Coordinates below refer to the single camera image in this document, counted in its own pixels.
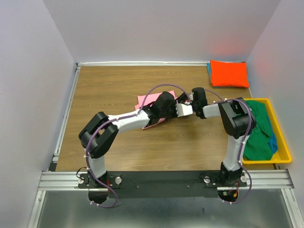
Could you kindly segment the pink t shirt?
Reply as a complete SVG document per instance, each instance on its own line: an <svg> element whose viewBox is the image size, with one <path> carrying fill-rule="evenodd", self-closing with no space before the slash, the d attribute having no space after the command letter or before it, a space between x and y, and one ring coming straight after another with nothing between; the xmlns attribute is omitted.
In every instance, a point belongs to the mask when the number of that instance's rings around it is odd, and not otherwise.
<svg viewBox="0 0 304 228"><path fill-rule="evenodd" d="M140 109L143 105L143 111L146 112L150 118L148 124L142 129L147 129L161 122L165 119L161 118L163 112L172 104L177 104L175 93L173 91L163 91L162 93L149 94L145 96L138 96L138 104L135 109Z"/></svg>

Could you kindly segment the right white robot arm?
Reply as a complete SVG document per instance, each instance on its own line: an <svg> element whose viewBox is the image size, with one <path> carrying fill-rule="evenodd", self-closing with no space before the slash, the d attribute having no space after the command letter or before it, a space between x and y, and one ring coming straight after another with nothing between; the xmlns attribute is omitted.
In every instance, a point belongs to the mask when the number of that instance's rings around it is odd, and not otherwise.
<svg viewBox="0 0 304 228"><path fill-rule="evenodd" d="M202 87L192 89L191 96L191 106L197 117L220 117L222 120L228 144L216 182L229 186L242 176L242 157L246 142L256 126L255 117L242 97L208 104L206 90Z"/></svg>

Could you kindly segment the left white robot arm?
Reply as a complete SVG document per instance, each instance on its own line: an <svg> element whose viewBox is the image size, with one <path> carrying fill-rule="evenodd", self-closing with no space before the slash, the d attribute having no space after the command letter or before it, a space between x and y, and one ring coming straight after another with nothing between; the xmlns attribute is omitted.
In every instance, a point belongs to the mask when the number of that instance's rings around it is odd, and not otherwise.
<svg viewBox="0 0 304 228"><path fill-rule="evenodd" d="M131 113L110 116L98 112L79 133L89 163L89 182L96 188L106 184L105 154L119 133L136 128L148 128L166 119L177 117L178 99L169 92L162 92L155 101Z"/></svg>

